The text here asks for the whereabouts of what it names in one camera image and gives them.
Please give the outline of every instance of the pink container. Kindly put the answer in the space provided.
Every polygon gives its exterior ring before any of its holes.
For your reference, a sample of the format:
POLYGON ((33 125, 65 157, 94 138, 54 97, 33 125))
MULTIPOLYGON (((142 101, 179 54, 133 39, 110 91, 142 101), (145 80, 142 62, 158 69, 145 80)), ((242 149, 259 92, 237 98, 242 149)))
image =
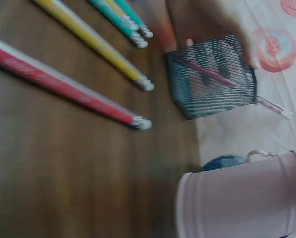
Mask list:
POLYGON ((185 174, 176 200, 179 238, 296 234, 296 153, 185 174))

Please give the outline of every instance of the wooden surface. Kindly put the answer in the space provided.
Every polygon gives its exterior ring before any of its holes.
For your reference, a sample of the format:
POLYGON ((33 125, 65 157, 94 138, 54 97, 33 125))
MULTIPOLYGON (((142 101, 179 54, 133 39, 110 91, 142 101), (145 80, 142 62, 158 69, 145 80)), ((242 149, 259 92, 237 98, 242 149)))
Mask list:
POLYGON ((155 83, 144 93, 27 0, 0 0, 0 39, 153 121, 132 131, 0 69, 0 238, 173 238, 196 132, 171 101, 155 39, 136 49, 85 0, 65 3, 155 83))

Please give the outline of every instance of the teal pencil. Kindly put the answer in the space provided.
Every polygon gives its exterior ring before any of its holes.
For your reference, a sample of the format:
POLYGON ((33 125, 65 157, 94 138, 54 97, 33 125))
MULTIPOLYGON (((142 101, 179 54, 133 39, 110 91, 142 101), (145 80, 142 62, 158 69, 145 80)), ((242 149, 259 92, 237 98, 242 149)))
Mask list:
POLYGON ((105 0, 89 0, 90 3, 103 13, 122 33, 124 33, 134 44, 139 48, 144 48, 148 45, 137 31, 134 31, 131 26, 118 15, 105 0))
POLYGON ((114 0, 116 4, 139 26, 139 31, 147 38, 153 37, 153 33, 147 28, 141 18, 135 13, 125 0, 114 0))

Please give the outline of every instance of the black mesh container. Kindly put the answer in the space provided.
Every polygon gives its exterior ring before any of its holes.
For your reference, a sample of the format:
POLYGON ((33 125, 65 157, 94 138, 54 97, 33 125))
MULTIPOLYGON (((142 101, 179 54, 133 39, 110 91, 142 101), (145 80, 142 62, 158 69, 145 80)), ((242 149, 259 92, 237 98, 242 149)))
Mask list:
POLYGON ((233 35, 166 54, 170 89, 187 119, 256 102, 254 70, 233 35))

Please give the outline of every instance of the yellow pencil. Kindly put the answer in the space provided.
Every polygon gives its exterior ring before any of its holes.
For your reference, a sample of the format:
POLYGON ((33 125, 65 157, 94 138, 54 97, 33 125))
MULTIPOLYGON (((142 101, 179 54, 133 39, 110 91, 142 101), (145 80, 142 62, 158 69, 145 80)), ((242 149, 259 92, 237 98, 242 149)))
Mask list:
POLYGON ((58 19, 63 25, 88 43, 94 50, 103 55, 116 68, 133 80, 145 91, 154 89, 154 85, 142 75, 130 62, 128 62, 117 50, 106 42, 86 22, 65 6, 60 0, 34 0, 49 14, 58 19))
POLYGON ((114 0, 105 0, 105 2, 114 10, 114 12, 116 12, 116 14, 123 18, 133 30, 137 31, 139 29, 139 26, 134 21, 132 21, 126 13, 124 13, 124 11, 114 2, 114 0))

